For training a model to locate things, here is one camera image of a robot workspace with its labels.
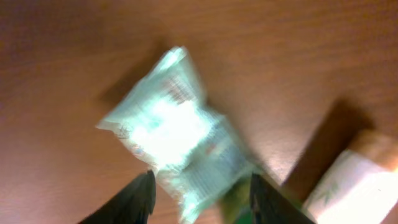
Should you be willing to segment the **light green small packet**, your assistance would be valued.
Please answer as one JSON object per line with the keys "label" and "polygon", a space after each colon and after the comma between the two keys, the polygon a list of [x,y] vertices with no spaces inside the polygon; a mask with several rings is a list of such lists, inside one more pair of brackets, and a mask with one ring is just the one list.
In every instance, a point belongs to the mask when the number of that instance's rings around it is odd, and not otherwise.
{"label": "light green small packet", "polygon": [[206,92],[185,47],[163,54],[155,67],[97,125],[112,131],[193,223],[254,164],[225,115]]}

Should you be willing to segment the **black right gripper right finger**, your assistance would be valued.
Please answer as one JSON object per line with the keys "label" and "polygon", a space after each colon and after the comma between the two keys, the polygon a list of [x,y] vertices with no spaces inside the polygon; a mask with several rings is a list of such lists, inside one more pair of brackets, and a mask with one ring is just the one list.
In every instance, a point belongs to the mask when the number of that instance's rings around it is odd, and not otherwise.
{"label": "black right gripper right finger", "polygon": [[252,173],[249,203],[253,224],[315,224],[259,174]]}

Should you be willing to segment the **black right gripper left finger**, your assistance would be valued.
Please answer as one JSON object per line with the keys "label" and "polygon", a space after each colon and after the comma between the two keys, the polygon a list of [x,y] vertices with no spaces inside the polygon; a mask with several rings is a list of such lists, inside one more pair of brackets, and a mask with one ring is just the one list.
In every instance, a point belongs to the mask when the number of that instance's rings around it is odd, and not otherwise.
{"label": "black right gripper left finger", "polygon": [[147,224],[156,200],[152,170],[138,175],[80,224]]}

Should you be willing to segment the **green lid jar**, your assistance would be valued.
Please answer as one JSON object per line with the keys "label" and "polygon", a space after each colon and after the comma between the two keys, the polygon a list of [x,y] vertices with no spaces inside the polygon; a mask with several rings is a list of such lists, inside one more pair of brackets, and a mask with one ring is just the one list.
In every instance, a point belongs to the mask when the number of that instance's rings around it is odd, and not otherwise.
{"label": "green lid jar", "polygon": [[249,203],[251,181],[241,180],[219,200],[224,223],[253,224]]}

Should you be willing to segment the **white tube with cork cap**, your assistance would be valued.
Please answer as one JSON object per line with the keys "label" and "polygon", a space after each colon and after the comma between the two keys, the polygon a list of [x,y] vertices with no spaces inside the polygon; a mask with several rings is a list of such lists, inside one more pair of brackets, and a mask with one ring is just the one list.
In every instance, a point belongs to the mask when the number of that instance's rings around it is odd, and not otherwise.
{"label": "white tube with cork cap", "polygon": [[382,223],[397,203],[397,140],[361,131],[303,207],[317,223]]}

